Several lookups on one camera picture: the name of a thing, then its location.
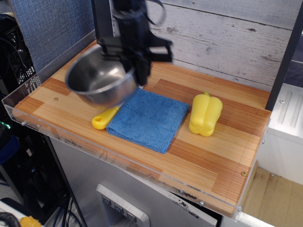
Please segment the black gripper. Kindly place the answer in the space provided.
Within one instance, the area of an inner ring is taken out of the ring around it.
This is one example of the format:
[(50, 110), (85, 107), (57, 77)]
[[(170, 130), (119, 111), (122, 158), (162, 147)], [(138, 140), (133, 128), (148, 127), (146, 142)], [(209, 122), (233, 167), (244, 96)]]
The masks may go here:
[[(123, 42), (121, 37), (103, 38), (100, 46), (102, 47), (102, 58), (106, 61), (121, 61), (122, 58), (129, 61), (134, 60), (140, 86), (147, 83), (152, 61), (171, 62), (173, 59), (172, 41), (155, 35), (143, 39), (143, 44), (135, 40)], [(151, 48), (156, 47), (164, 47), (166, 52), (152, 52)]]

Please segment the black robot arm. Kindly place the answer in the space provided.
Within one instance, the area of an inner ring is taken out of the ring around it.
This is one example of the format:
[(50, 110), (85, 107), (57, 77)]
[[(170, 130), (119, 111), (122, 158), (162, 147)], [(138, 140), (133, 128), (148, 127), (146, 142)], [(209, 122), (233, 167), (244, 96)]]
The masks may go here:
[(137, 83), (144, 86), (153, 61), (172, 61), (172, 41), (155, 36), (149, 24), (144, 0), (113, 1), (113, 17), (118, 23), (120, 36), (98, 37), (97, 43), (108, 60), (121, 61), (126, 71), (135, 69)]

